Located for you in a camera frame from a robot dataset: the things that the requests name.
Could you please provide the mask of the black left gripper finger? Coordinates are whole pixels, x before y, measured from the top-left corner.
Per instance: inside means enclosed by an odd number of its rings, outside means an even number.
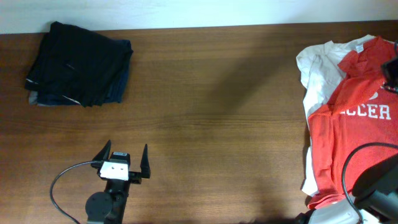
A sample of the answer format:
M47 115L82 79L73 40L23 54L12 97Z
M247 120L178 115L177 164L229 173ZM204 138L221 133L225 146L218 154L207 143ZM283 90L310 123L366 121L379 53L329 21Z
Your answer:
M148 145L147 144L145 144L145 146L144 146L140 168L141 168L141 177L144 179L150 179L151 170L150 170L150 164L149 164Z
M92 168L101 168L103 162L107 161L109 159L109 154L111 150L111 140L108 140L108 142L105 144L105 146L100 150L97 155L92 160Z

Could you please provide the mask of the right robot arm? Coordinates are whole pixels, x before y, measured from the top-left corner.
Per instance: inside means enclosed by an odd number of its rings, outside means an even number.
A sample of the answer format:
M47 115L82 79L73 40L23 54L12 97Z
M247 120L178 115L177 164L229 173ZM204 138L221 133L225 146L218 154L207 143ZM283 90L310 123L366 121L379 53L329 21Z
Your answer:
M309 209L341 202L397 220L397 169L382 170L397 155L397 95L382 89L381 65L390 56L346 56L346 78L327 104L308 119L317 192Z

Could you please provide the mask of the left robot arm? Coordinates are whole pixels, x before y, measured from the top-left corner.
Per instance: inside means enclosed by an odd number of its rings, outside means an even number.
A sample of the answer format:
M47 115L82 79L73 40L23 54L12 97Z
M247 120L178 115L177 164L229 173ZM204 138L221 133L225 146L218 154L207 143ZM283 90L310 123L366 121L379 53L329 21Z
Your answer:
M139 172L129 170L131 157L128 153L111 152L111 141L105 144L92 162L91 166L97 170L97 175L106 181L106 187L86 201L87 222L122 223L130 186L150 178L148 147L144 147Z

